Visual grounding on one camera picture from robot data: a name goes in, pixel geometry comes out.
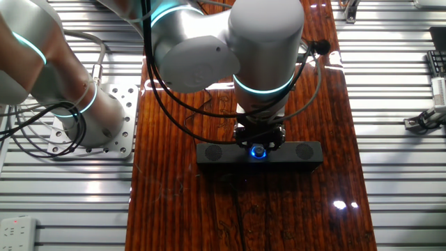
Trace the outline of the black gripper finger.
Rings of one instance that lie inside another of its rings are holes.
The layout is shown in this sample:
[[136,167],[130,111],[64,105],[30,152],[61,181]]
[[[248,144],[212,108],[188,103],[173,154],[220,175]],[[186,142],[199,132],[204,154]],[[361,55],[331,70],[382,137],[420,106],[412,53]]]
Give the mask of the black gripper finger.
[[249,149],[252,145],[254,133],[251,130],[237,129],[234,131],[236,144],[243,149]]
[[269,149],[278,149],[284,142],[286,137],[286,130],[284,127],[277,127],[266,136],[266,146]]

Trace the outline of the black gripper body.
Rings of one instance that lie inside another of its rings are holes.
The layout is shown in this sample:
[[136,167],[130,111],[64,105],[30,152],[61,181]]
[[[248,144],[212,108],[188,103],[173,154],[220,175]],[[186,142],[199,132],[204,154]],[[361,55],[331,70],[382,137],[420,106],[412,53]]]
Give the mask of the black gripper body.
[[282,123],[268,123],[267,121],[253,120],[249,116],[238,116],[234,125],[235,139],[257,139],[259,137],[285,138]]

